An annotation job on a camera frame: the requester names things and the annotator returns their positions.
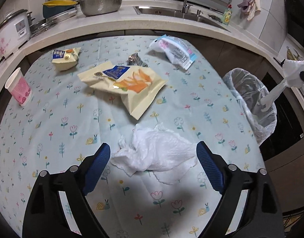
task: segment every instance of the stainless steel sink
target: stainless steel sink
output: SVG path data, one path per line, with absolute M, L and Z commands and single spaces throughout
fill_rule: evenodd
M 134 6 L 134 9 L 137 14 L 152 14 L 152 15 L 163 15 L 163 16 L 170 16 L 170 17 L 176 17 L 186 20 L 193 20 L 201 23 L 205 23 L 217 28 L 221 28 L 223 30 L 229 31 L 219 25 L 218 23 L 205 18 L 203 16 L 197 15 L 195 13 L 182 13 L 181 11 L 175 10 L 175 9 L 168 9 L 168 8 L 162 8 L 162 7 L 150 7 L 150 6 Z

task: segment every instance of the white countertop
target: white countertop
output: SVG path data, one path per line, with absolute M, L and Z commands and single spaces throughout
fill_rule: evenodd
M 283 76 L 282 68 L 273 59 L 273 57 L 278 56 L 277 54 L 273 54 L 258 45 L 254 40 L 231 25 L 224 25 L 224 27 L 230 31 L 228 32 L 191 20 L 160 15 L 138 15 L 133 8 L 133 6 L 138 5 L 175 9 L 181 8 L 180 2 L 172 0 L 123 0 L 121 8 L 117 12 L 93 17 L 85 17 L 82 13 L 78 13 L 77 16 L 65 20 L 48 31 L 33 37 L 17 52 L 0 64 L 0 91 L 4 88 L 8 77 L 26 55 L 63 40 L 94 33 L 129 29 L 178 31 L 219 39 L 263 56 Z M 201 9 L 204 15 L 207 15 L 207 13 L 215 14 L 213 11 L 198 6 L 191 7 L 190 12 L 196 12 L 197 9 Z M 301 93 L 296 88 L 292 88 L 292 91 L 304 110 L 304 98 Z

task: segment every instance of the paper cup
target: paper cup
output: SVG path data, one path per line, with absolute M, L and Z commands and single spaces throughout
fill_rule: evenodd
M 32 90 L 26 82 L 21 68 L 17 68 L 5 83 L 5 88 L 21 106 L 25 106 L 32 97 Z

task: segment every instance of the light blue tablecloth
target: light blue tablecloth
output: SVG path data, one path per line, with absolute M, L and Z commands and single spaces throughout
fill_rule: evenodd
M 73 69 L 56 72 L 50 51 L 26 73 L 32 101 L 21 108 L 12 98 L 0 125 L 0 211 L 18 235 L 22 235 L 26 204 L 41 170 L 66 171 L 93 155 L 102 142 L 115 152 L 121 135 L 129 142 L 138 122 L 151 128 L 163 122 L 191 142 L 204 140 L 214 153 L 240 169 L 264 167 L 245 115 L 207 60 L 189 44 L 198 58 L 182 72 L 165 54 L 147 53 L 154 38 L 120 36 L 71 44 L 62 48 L 81 47 Z M 169 79 L 139 121 L 129 115 L 119 97 L 93 91 L 77 77 L 108 60 L 126 65 L 134 52 Z M 63 193 L 60 196 L 69 225 L 78 233 L 67 199 Z M 108 163 L 86 198 L 110 237 L 185 238 L 200 234 L 220 197 L 200 164 L 180 183 L 165 185 L 153 172 L 130 178 Z M 243 191 L 229 231 L 236 229 L 245 200 Z

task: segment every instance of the trash bag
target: trash bag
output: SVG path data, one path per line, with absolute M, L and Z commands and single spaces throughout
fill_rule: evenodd
M 241 68 L 232 69 L 222 79 L 243 109 L 260 146 L 274 132 L 277 122 L 274 103 L 266 112 L 261 111 L 265 106 L 260 100 L 269 93 L 268 89 L 256 76 Z

